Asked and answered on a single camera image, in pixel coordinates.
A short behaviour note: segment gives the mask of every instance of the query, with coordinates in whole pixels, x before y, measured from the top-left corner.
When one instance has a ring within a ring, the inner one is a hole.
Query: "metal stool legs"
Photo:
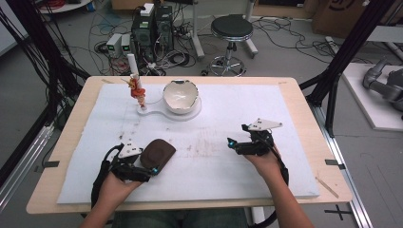
[[[239,77],[246,72],[243,62],[232,57],[232,51],[237,50],[235,42],[229,42],[225,56],[214,58],[210,63],[210,71],[219,76],[236,76]]]

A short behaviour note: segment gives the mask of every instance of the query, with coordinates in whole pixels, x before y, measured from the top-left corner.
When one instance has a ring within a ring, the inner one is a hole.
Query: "person's lap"
[[[243,208],[116,212],[113,228],[246,228]]]

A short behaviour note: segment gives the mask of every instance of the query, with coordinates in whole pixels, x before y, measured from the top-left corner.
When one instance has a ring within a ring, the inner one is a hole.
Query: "black stool seat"
[[[211,24],[213,35],[228,41],[245,41],[252,36],[253,27],[241,15],[222,16]]]

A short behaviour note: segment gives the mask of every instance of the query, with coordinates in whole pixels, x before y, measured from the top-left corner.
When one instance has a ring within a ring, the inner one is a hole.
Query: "white bowl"
[[[163,89],[163,100],[166,106],[176,114],[193,111],[198,98],[198,88],[189,80],[174,80]]]

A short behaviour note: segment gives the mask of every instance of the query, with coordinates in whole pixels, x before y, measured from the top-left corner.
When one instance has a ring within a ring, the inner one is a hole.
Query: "human arm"
[[[246,155],[245,158],[255,165],[269,187],[279,227],[314,227],[282,178],[278,160],[273,152],[262,156]]]
[[[140,185],[142,182],[125,183],[116,178],[113,173],[109,173],[101,187],[97,203],[86,216],[80,228],[104,227],[115,209]]]

